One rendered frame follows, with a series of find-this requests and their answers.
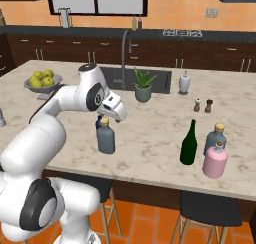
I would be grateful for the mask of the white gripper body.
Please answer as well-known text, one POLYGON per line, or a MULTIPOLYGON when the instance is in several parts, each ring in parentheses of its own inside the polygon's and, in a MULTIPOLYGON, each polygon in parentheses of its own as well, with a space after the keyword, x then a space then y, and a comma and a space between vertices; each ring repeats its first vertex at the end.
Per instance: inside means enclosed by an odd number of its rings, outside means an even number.
POLYGON ((119 122, 124 121, 127 117, 127 111, 121 99, 107 99, 105 114, 119 122))

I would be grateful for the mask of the grey glass bottle with cork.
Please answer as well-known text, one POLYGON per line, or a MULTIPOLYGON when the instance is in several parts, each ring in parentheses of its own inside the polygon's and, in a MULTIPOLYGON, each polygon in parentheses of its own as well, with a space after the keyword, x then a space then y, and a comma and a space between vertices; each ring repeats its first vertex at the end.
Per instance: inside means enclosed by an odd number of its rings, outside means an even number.
POLYGON ((226 146, 227 139, 223 134, 224 128, 225 126, 222 123, 215 124, 214 130, 207 135, 203 154, 206 154, 207 150, 218 141, 220 141, 223 146, 226 146))
POLYGON ((102 117, 100 127, 97 129, 98 150, 104 154, 115 152, 115 132, 109 126, 109 119, 102 117))

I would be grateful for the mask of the green potted plant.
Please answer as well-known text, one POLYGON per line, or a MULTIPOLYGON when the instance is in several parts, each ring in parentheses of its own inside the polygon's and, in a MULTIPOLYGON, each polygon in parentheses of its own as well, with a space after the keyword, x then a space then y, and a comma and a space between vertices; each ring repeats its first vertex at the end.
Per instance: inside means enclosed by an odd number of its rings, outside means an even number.
POLYGON ((149 77, 149 72, 142 73, 139 69, 134 69, 136 75, 135 98, 139 102, 148 102, 151 98, 152 83, 156 75, 149 77))

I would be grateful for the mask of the dark sink basin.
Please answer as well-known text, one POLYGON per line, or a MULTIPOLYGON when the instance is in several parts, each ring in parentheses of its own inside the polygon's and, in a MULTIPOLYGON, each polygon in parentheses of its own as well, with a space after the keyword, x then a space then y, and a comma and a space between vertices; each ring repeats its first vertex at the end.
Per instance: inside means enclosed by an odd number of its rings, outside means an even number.
MULTIPOLYGON (((101 66, 101 70, 110 89, 126 91, 135 90, 136 74, 133 68, 125 69, 125 87, 122 86, 122 70, 120 68, 101 66)), ((152 70, 142 68, 140 69, 140 72, 142 74, 148 72, 150 78, 156 76, 151 88, 153 93, 170 93, 172 78, 172 72, 170 70, 152 70)))

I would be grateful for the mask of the grey curved tap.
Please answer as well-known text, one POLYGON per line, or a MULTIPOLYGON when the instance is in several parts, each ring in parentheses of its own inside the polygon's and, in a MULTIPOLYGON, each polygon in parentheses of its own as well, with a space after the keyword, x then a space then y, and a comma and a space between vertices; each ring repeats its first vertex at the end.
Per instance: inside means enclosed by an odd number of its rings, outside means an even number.
POLYGON ((122 74, 122 89, 126 89, 126 75, 125 75, 125 49, 128 49, 128 53, 132 53, 132 39, 131 30, 127 29, 123 33, 122 47, 121 47, 121 74, 122 74))

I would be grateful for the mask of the white soap dispenser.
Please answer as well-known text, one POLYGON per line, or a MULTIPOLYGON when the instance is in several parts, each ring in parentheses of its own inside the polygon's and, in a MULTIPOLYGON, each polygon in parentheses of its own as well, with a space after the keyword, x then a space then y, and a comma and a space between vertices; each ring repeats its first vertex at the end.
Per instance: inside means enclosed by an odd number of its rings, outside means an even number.
POLYGON ((179 78, 179 92, 181 94, 186 94, 190 86, 190 76, 187 73, 184 73, 179 78))

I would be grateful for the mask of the dark brown cupboard run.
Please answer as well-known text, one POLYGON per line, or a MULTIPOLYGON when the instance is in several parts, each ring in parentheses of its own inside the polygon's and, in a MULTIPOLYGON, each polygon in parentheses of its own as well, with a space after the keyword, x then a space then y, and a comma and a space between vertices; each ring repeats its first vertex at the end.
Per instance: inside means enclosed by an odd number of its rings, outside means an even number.
MULTIPOLYGON (((0 54, 14 68, 31 60, 121 65, 125 29, 0 27, 0 54)), ((202 31, 201 38, 165 37, 163 30, 131 31, 126 66, 256 73, 256 32, 202 31)))

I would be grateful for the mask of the dark green glass bottle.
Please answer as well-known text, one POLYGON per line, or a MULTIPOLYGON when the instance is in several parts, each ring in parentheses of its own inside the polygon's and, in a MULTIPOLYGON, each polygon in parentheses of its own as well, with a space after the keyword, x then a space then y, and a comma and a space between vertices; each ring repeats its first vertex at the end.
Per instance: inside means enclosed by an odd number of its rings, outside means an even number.
POLYGON ((195 136, 196 120, 191 120, 190 129, 182 142, 180 152, 180 162, 184 165, 192 165, 195 160, 197 150, 197 140, 195 136))

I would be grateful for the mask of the grey fruit bowl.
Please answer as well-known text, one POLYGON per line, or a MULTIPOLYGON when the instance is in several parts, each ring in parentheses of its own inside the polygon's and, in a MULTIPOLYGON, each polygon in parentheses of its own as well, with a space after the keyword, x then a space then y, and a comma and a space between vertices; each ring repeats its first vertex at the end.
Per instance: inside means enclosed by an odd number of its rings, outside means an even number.
POLYGON ((58 74, 53 76, 54 84, 51 86, 43 86, 43 87, 32 87, 30 85, 29 80, 26 80, 24 82, 24 87, 29 89, 30 91, 34 93, 39 93, 39 96, 37 97, 38 100, 47 100, 52 92, 60 86, 60 83, 62 81, 62 77, 58 74))

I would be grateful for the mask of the hob with grey grates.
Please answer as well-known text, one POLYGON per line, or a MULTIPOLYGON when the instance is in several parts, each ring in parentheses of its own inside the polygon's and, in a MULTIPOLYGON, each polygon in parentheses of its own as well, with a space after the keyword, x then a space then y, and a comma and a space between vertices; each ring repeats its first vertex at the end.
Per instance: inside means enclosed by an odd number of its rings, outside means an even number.
POLYGON ((189 29, 164 29, 162 35, 165 37, 192 37, 192 38, 201 38, 203 36, 201 30, 189 30, 189 29))

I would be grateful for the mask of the pink plastic bottle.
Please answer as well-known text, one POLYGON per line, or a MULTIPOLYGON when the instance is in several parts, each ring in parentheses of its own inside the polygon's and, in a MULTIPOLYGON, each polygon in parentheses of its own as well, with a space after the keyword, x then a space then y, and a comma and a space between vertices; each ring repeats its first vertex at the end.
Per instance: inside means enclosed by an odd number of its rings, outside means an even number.
POLYGON ((218 179, 223 175, 228 154, 223 148, 221 141, 218 141, 214 146, 206 151, 202 171, 203 173, 213 179, 218 179))

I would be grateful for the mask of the black-framed window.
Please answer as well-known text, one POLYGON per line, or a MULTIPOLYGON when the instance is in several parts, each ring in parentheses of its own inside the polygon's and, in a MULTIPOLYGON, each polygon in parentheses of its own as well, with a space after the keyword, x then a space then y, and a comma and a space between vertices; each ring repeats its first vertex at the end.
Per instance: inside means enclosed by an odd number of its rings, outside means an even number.
POLYGON ((148 0, 48 0, 52 15, 68 9, 72 15, 146 16, 148 0))

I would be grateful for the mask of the grey wall outlet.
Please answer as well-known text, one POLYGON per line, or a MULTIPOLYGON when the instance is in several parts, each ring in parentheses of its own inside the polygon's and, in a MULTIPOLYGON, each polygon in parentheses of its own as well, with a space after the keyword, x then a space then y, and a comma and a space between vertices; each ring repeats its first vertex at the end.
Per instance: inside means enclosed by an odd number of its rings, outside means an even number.
POLYGON ((205 12, 206 18, 216 18, 218 16, 217 8, 207 8, 205 12))

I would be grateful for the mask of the dark wall shelf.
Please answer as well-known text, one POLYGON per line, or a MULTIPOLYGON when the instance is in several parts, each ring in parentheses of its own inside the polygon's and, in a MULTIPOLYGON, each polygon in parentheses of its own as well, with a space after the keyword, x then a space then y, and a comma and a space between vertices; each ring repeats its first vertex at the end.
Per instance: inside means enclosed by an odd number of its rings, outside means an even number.
POLYGON ((233 4, 253 4, 256 0, 219 0, 222 3, 233 3, 233 4))

